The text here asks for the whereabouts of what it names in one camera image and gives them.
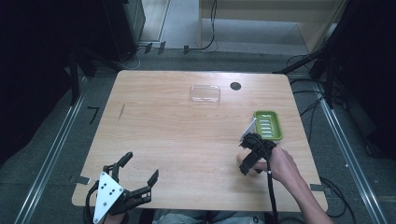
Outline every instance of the wire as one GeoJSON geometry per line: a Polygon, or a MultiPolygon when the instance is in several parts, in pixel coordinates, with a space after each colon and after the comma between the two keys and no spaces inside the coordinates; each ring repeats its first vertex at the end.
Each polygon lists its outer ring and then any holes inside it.
{"type": "Polygon", "coordinates": [[[139,50],[137,51],[137,53],[136,53],[136,58],[137,58],[137,61],[138,61],[138,64],[137,64],[136,67],[130,68],[130,67],[127,67],[127,66],[123,65],[122,63],[119,63],[119,65],[120,65],[121,67],[125,68],[126,70],[136,70],[136,69],[139,68],[139,66],[140,66],[139,52],[142,51],[143,49],[144,49],[144,48],[139,49],[139,50]]]}
{"type": "Polygon", "coordinates": [[[294,79],[293,81],[291,81],[290,85],[292,85],[292,84],[294,84],[295,82],[298,82],[298,81],[311,81],[311,82],[318,82],[318,83],[321,83],[321,84],[325,84],[326,83],[324,81],[314,80],[314,79],[311,79],[311,78],[298,78],[298,79],[294,79]]]}
{"type": "Polygon", "coordinates": [[[279,220],[279,224],[282,223],[282,222],[284,222],[284,221],[288,221],[288,220],[296,221],[296,222],[298,222],[298,223],[304,224],[304,222],[303,222],[302,220],[298,219],[297,217],[284,217],[284,218],[281,218],[281,219],[279,220]]]}
{"type": "Polygon", "coordinates": [[[294,91],[293,94],[297,94],[297,93],[303,93],[303,92],[313,92],[313,93],[320,93],[320,94],[324,94],[323,91],[294,91]]]}
{"type": "Polygon", "coordinates": [[[215,41],[215,19],[216,19],[217,9],[218,9],[218,0],[213,0],[212,8],[210,10],[210,24],[212,27],[212,39],[210,40],[209,44],[207,46],[205,46],[204,48],[199,48],[199,49],[195,48],[195,49],[189,49],[189,50],[196,50],[196,51],[200,51],[200,52],[213,52],[219,48],[218,42],[215,41]],[[213,42],[215,42],[217,45],[215,50],[203,51],[205,49],[208,49],[213,44],[213,42]]]}
{"type": "Polygon", "coordinates": [[[349,203],[347,202],[346,198],[344,197],[344,194],[341,192],[341,190],[330,180],[324,178],[324,177],[319,177],[320,181],[326,185],[328,188],[330,188],[335,195],[337,195],[337,197],[339,199],[341,199],[341,201],[344,203],[344,210],[341,214],[339,215],[328,215],[329,217],[340,217],[342,216],[346,209],[349,211],[350,215],[352,216],[352,222],[356,223],[356,218],[355,218],[355,214],[353,213],[352,208],[350,207],[349,203]]]}
{"type": "Polygon", "coordinates": [[[300,116],[302,116],[303,114],[305,114],[306,112],[310,111],[311,109],[314,108],[314,106],[317,105],[318,102],[320,102],[322,99],[324,99],[324,96],[320,96],[312,105],[309,105],[305,111],[303,111],[302,113],[300,113],[300,116]]]}
{"type": "MultiPolygon", "coordinates": [[[[297,92],[294,92],[294,93],[299,93],[299,92],[311,92],[311,91],[297,91],[297,92]]],[[[312,105],[309,105],[309,106],[306,108],[305,111],[303,111],[302,113],[300,113],[300,116],[302,116],[302,115],[304,115],[306,112],[312,110],[312,113],[311,113],[311,120],[310,120],[310,123],[309,123],[308,143],[311,141],[312,126],[313,126],[313,120],[314,120],[315,110],[316,110],[316,108],[317,108],[317,105],[320,103],[320,101],[321,101],[322,99],[324,99],[323,94],[322,94],[312,105]]]]}
{"type": "Polygon", "coordinates": [[[99,187],[99,180],[96,180],[95,184],[88,191],[87,197],[85,198],[85,207],[83,210],[84,223],[87,223],[87,224],[93,223],[92,222],[92,213],[91,213],[91,208],[90,208],[90,198],[91,198],[91,195],[98,189],[98,187],[99,187]]]}

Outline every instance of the clear plastic container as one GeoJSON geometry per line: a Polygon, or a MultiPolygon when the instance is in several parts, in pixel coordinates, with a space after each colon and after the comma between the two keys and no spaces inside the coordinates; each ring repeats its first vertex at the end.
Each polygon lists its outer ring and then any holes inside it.
{"type": "Polygon", "coordinates": [[[213,85],[191,86],[190,101],[195,105],[219,105],[220,87],[213,85]]]}

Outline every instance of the gray floor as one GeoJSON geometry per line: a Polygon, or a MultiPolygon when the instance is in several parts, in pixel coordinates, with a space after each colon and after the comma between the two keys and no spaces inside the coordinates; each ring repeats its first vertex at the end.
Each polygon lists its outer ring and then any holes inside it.
{"type": "MultiPolygon", "coordinates": [[[[195,38],[194,35],[191,35],[191,38],[181,36],[179,33],[179,38],[185,38],[186,41],[178,40],[175,43],[182,43],[183,46],[185,43],[193,43],[188,41],[193,41],[192,39],[195,38]]],[[[298,38],[296,36],[294,40],[296,43],[300,41],[298,38]]],[[[167,43],[171,42],[172,38],[169,37],[167,43]]],[[[246,53],[224,50],[209,53],[190,51],[185,55],[181,50],[166,49],[164,53],[159,55],[158,50],[153,49],[147,54],[143,52],[139,54],[140,66],[138,69],[266,73],[284,68],[288,59],[296,54],[303,53],[298,50],[291,50],[289,53],[287,51],[278,53],[246,53]]],[[[137,58],[131,59],[124,65],[136,67],[138,60],[137,58]]],[[[32,206],[34,212],[27,218],[30,223],[83,222],[82,208],[71,204],[75,185],[69,183],[69,178],[82,169],[97,125],[104,111],[106,100],[117,76],[115,72],[99,63],[96,63],[96,67],[99,72],[96,77],[89,78],[81,108],[77,113],[69,135],[65,139],[62,151],[59,157],[56,158],[57,162],[53,167],[48,183],[39,198],[38,204],[33,204],[32,206]],[[100,107],[98,116],[93,121],[93,124],[90,124],[93,111],[88,109],[87,106],[100,107]]],[[[306,72],[307,69],[303,67],[297,73],[290,75],[305,75],[306,72]]],[[[314,86],[311,82],[301,81],[294,83],[292,89],[294,91],[307,91],[313,90],[314,86]]],[[[295,100],[300,111],[304,111],[317,98],[312,92],[295,94],[295,100]]],[[[69,92],[41,125],[31,143],[0,167],[0,203],[2,204],[0,208],[2,214],[0,223],[12,223],[17,219],[29,189],[34,183],[70,108],[70,99],[71,94],[69,92]]],[[[368,156],[365,152],[363,139],[349,113],[340,105],[335,105],[334,112],[345,131],[348,142],[353,146],[354,154],[373,188],[388,222],[396,223],[396,214],[393,212],[396,180],[392,176],[392,172],[396,168],[396,162],[387,158],[376,159],[368,156]]],[[[312,111],[302,116],[307,136],[310,131],[311,113],[312,111]]],[[[341,149],[332,133],[331,126],[319,105],[313,117],[310,146],[319,175],[330,179],[341,189],[353,209],[357,223],[373,223],[357,185],[350,174],[341,149]]],[[[342,202],[335,195],[328,193],[327,200],[329,203],[329,214],[337,214],[342,210],[342,202]]],[[[130,213],[132,216],[130,223],[137,223],[139,214],[139,209],[132,211],[130,213]]],[[[301,217],[299,213],[281,213],[280,216],[301,217]]],[[[334,223],[351,223],[351,215],[346,212],[343,216],[333,220],[334,223]]]]}

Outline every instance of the metal rail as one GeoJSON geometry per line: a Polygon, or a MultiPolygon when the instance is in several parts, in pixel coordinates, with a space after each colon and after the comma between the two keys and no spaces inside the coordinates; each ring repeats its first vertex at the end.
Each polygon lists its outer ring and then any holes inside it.
{"type": "Polygon", "coordinates": [[[78,97],[74,106],[70,106],[67,115],[64,119],[64,122],[59,130],[58,134],[55,137],[54,142],[49,150],[49,154],[47,158],[44,160],[41,169],[35,178],[35,182],[30,187],[26,199],[23,203],[21,211],[19,212],[15,223],[29,223],[30,218],[32,217],[33,212],[35,211],[35,207],[40,200],[40,197],[44,191],[44,188],[47,185],[47,182],[50,178],[50,174],[52,173],[53,167],[56,164],[56,161],[61,154],[62,148],[64,146],[64,141],[67,138],[67,135],[70,132],[70,129],[73,125],[74,120],[76,119],[77,113],[81,108],[82,101],[85,96],[85,91],[87,90],[88,80],[87,78],[83,78],[81,80],[81,95],[78,97]]]}

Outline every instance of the cable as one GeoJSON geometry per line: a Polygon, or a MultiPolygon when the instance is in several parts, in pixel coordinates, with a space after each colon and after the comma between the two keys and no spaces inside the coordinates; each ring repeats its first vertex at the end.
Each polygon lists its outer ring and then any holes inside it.
{"type": "Polygon", "coordinates": [[[268,156],[267,151],[265,150],[265,146],[262,144],[261,141],[256,141],[259,143],[260,148],[262,151],[264,151],[265,156],[268,158],[267,160],[267,180],[268,180],[268,190],[270,193],[270,201],[271,201],[271,206],[273,210],[273,216],[274,216],[274,222],[275,224],[278,224],[278,215],[277,215],[277,209],[276,209],[276,199],[275,199],[275,194],[274,194],[274,184],[273,184],[273,178],[272,178],[272,171],[271,171],[271,165],[270,165],[270,158],[268,156]]]}
{"type": "Polygon", "coordinates": [[[88,191],[87,197],[85,198],[85,207],[83,210],[83,219],[84,223],[86,224],[92,224],[92,213],[91,213],[91,208],[90,208],[90,198],[91,195],[98,189],[99,187],[99,180],[95,181],[95,184],[92,186],[92,188],[88,191]]]}
{"type": "Polygon", "coordinates": [[[320,93],[320,94],[324,94],[323,91],[294,91],[293,94],[297,94],[297,93],[302,93],[302,92],[313,92],[313,93],[320,93]]]}
{"type": "Polygon", "coordinates": [[[322,99],[324,99],[324,96],[323,96],[323,95],[321,95],[312,105],[309,105],[309,106],[306,108],[305,111],[303,111],[302,113],[300,113],[300,116],[302,116],[302,115],[304,115],[306,112],[312,110],[312,113],[311,113],[311,120],[310,120],[310,123],[309,123],[308,143],[311,141],[312,126],[313,126],[313,120],[314,120],[314,113],[315,113],[315,110],[316,110],[316,108],[317,108],[317,105],[320,103],[320,101],[321,101],[322,99]]]}
{"type": "Polygon", "coordinates": [[[302,113],[300,113],[300,116],[302,116],[303,114],[305,114],[306,112],[310,111],[311,109],[314,108],[314,106],[317,105],[318,102],[320,102],[322,99],[324,99],[324,96],[320,96],[312,105],[309,105],[305,111],[303,111],[302,113]]]}
{"type": "Polygon", "coordinates": [[[298,79],[294,79],[293,81],[291,81],[290,85],[292,85],[292,84],[294,84],[295,82],[298,82],[298,81],[311,81],[311,82],[318,82],[318,83],[321,83],[321,84],[325,84],[326,83],[324,81],[314,80],[314,79],[311,79],[311,78],[298,78],[298,79]]]}
{"type": "Polygon", "coordinates": [[[279,224],[282,223],[282,222],[284,222],[284,221],[288,221],[288,220],[296,221],[296,222],[298,222],[298,223],[304,224],[304,222],[303,222],[302,220],[298,219],[297,217],[284,217],[284,218],[281,218],[281,219],[279,220],[279,224]]]}
{"type": "Polygon", "coordinates": [[[140,66],[139,52],[142,51],[143,49],[144,49],[144,48],[139,49],[139,50],[137,51],[137,53],[136,53],[136,58],[137,58],[137,61],[138,61],[138,64],[137,64],[136,67],[134,67],[134,68],[129,68],[129,67],[123,65],[122,63],[119,63],[119,65],[120,65],[121,67],[125,68],[126,70],[136,70],[136,69],[140,66]]]}
{"type": "Polygon", "coordinates": [[[207,46],[205,46],[204,48],[195,48],[195,49],[189,49],[189,50],[196,50],[196,51],[200,51],[200,52],[206,52],[203,51],[205,49],[208,49],[213,42],[216,43],[217,47],[215,50],[211,50],[209,52],[212,51],[216,51],[219,48],[219,44],[218,42],[215,41],[215,19],[216,19],[216,14],[217,14],[217,9],[218,9],[218,0],[213,0],[213,4],[212,4],[212,8],[210,10],[210,23],[211,23],[211,27],[212,27],[212,39],[210,40],[209,44],[207,46]]]}
{"type": "Polygon", "coordinates": [[[319,179],[324,185],[326,185],[328,188],[330,188],[334,192],[334,194],[337,195],[337,197],[339,199],[341,199],[341,201],[343,201],[343,203],[344,203],[344,211],[341,214],[335,215],[335,216],[331,216],[331,215],[328,215],[328,216],[329,217],[340,217],[345,213],[346,208],[347,208],[347,210],[349,210],[350,215],[352,216],[352,222],[354,224],[356,224],[355,214],[353,213],[352,208],[350,207],[349,203],[345,199],[344,194],[341,192],[341,190],[332,181],[330,181],[324,177],[321,177],[321,176],[319,177],[319,179]]]}

